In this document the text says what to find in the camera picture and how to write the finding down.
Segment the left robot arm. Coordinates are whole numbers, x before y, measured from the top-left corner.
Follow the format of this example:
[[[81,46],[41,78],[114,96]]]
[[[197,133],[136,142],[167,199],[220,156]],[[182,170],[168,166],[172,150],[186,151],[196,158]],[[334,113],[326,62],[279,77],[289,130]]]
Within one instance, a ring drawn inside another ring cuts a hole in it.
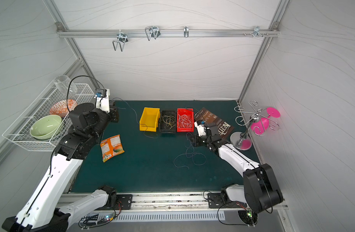
[[[82,103],[69,112],[72,129],[65,135],[50,157],[50,166],[26,205],[16,216],[2,224],[7,232],[65,232],[73,223],[91,211],[117,205],[117,191],[101,186],[90,195],[67,206],[57,203],[75,172],[110,122],[118,122],[117,107],[104,111],[93,103]]]

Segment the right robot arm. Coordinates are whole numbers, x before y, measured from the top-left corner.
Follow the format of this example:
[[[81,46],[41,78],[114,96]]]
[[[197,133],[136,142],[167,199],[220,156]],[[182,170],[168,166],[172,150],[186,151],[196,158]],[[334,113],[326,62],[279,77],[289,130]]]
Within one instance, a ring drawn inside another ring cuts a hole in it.
[[[234,132],[227,140],[219,134],[215,124],[195,124],[198,134],[191,141],[194,147],[205,146],[219,158],[230,164],[243,178],[243,185],[232,184],[224,188],[223,199],[246,204],[253,212],[260,213],[284,201],[273,168],[253,161],[242,151],[252,143],[245,132]]]

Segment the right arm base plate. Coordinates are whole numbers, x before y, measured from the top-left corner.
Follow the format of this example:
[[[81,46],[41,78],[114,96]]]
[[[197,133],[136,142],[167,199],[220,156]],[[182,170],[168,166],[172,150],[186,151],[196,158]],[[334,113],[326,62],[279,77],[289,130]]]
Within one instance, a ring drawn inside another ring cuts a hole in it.
[[[219,209],[219,208],[247,208],[247,204],[238,201],[231,201],[225,194],[223,193],[212,193],[208,192],[204,197],[208,202],[208,207],[210,209]]]

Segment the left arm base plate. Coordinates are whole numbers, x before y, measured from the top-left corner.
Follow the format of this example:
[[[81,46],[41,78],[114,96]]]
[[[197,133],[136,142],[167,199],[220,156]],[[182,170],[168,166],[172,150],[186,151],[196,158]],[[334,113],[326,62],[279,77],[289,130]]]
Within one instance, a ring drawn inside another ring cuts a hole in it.
[[[133,202],[132,194],[118,194],[115,209],[118,211],[130,210]]]

